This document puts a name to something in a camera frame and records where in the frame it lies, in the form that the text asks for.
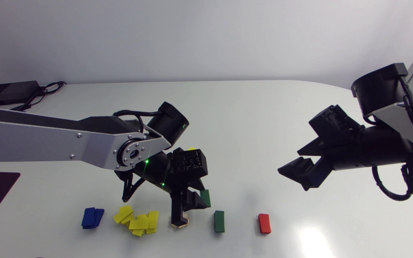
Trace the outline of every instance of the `pile of yellow blocks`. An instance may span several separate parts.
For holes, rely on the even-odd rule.
[[[150,211],[148,214],[141,214],[133,217],[133,210],[130,205],[122,206],[119,212],[113,216],[114,221],[119,224],[124,224],[132,232],[133,235],[142,236],[146,234],[156,233],[158,211]]]

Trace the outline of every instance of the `tabletop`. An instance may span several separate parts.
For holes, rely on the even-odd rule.
[[[0,257],[413,257],[413,196],[389,199],[370,168],[333,171],[309,191],[277,172],[316,137],[308,121],[329,105],[364,124],[349,90],[289,80],[66,85],[27,112],[79,120],[156,111],[164,101],[190,122],[174,148],[206,156],[211,208],[188,211],[189,225],[174,229],[169,195],[143,183],[128,204],[159,219],[155,234],[137,237],[112,219],[124,205],[113,171],[81,161],[0,163],[1,172],[21,173],[0,204]],[[399,168],[380,167],[380,176],[404,193]],[[93,230],[81,227],[87,207],[105,209]],[[215,210],[225,211],[225,233],[214,232]],[[260,213],[270,216],[269,235],[259,232]]]

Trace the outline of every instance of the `black power supply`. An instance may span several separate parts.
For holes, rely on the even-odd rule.
[[[37,81],[0,84],[0,106],[26,103],[39,90]]]

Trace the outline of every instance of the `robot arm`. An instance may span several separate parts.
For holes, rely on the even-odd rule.
[[[332,170],[372,167],[377,185],[387,196],[398,201],[408,199],[413,193],[413,101],[409,101],[413,96],[406,88],[406,75],[406,67],[398,63],[356,80],[351,90],[365,121],[373,126],[366,128],[339,106],[330,106],[309,122],[318,137],[298,150],[299,155],[320,159],[313,164],[310,158],[299,157],[278,172],[307,191],[320,186]],[[378,166],[395,163],[406,163],[402,169],[408,185],[405,195],[389,192],[378,176]]]
[[[124,121],[121,115],[153,118],[145,125],[141,118]],[[167,102],[154,113],[124,110],[79,121],[0,109],[0,162],[81,160],[112,169],[124,181],[123,201],[149,181],[170,194],[172,224],[182,226],[188,222],[184,211],[207,207],[188,189],[205,189],[200,178],[208,170],[202,151],[163,152],[188,125]],[[141,179],[133,185],[134,173]]]

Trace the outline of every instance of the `wall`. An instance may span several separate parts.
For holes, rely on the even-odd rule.
[[[308,80],[413,60],[413,0],[0,0],[0,83]]]

